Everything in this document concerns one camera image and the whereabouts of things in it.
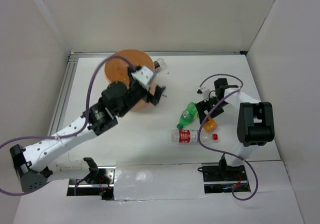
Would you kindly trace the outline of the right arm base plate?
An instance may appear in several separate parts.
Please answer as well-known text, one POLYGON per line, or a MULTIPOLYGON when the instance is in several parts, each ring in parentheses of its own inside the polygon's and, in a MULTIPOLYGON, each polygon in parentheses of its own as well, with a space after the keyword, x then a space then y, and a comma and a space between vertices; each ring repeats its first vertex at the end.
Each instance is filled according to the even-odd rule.
POLYGON ((222 170, 218 164, 202 165, 197 169, 202 174, 204 193, 250 192, 245 167, 242 165, 233 170, 222 170))

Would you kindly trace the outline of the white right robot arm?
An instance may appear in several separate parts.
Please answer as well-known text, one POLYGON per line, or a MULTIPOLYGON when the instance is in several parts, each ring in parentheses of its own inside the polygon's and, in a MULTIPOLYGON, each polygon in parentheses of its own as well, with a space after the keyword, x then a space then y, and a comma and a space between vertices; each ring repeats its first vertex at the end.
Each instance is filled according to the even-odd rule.
POLYGON ((202 131, 209 118, 214 119, 224 112, 227 105, 238 110, 236 134, 239 141, 230 151, 221 151, 218 174, 223 180, 230 180, 239 171, 247 158, 258 148, 274 140, 274 116, 270 102, 261 102, 242 91, 240 85, 228 84, 226 78, 214 81, 214 96, 211 90, 201 84, 197 90, 203 100, 196 103, 202 131))

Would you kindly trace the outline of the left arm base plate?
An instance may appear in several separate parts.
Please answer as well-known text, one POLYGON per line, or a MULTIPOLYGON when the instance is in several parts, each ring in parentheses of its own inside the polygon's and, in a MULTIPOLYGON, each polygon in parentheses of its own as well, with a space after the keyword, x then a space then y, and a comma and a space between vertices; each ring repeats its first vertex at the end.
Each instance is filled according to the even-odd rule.
POLYGON ((79 179, 70 179, 66 196, 100 197, 105 201, 113 200, 116 166, 99 166, 98 168, 99 174, 93 181, 80 182, 79 179))

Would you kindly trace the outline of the orange juice bottle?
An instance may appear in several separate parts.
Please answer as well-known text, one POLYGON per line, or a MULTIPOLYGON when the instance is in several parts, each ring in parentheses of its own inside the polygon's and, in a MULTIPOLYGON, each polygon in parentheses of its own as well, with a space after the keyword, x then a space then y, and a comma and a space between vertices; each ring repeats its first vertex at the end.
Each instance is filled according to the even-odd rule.
POLYGON ((218 124, 211 118, 211 116, 209 116, 206 123, 203 126, 203 129, 208 133, 212 133, 214 130, 217 129, 217 127, 218 124))

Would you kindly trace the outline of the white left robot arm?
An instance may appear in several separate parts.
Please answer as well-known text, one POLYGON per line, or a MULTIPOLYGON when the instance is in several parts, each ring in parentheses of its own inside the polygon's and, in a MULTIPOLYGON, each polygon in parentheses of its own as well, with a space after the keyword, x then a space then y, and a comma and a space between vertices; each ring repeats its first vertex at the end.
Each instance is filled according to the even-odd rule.
POLYGON ((27 147, 16 144, 10 148, 13 167, 24 193, 34 192, 54 180, 77 179, 92 184, 106 174, 91 157, 65 163, 55 160, 113 128, 118 124, 117 118, 122 118, 140 101, 154 106, 159 103, 166 88, 157 85, 154 93, 150 93, 150 83, 155 77, 153 71, 143 66, 128 67, 127 72, 129 85, 122 81, 111 82, 97 103, 67 127, 27 147))

